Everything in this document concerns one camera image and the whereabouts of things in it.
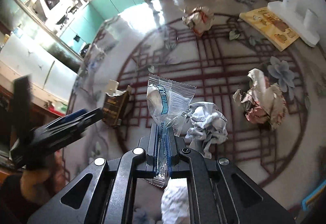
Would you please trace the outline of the left hand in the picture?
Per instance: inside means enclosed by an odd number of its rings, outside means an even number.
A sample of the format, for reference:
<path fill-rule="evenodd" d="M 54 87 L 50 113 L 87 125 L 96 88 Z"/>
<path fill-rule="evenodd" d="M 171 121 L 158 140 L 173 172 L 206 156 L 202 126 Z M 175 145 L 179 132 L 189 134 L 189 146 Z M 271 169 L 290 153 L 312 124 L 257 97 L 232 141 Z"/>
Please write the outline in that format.
<path fill-rule="evenodd" d="M 66 185 L 62 156 L 56 152 L 54 158 L 55 164 L 50 168 L 24 170 L 20 179 L 20 189 L 22 196 L 29 202 L 46 204 Z"/>

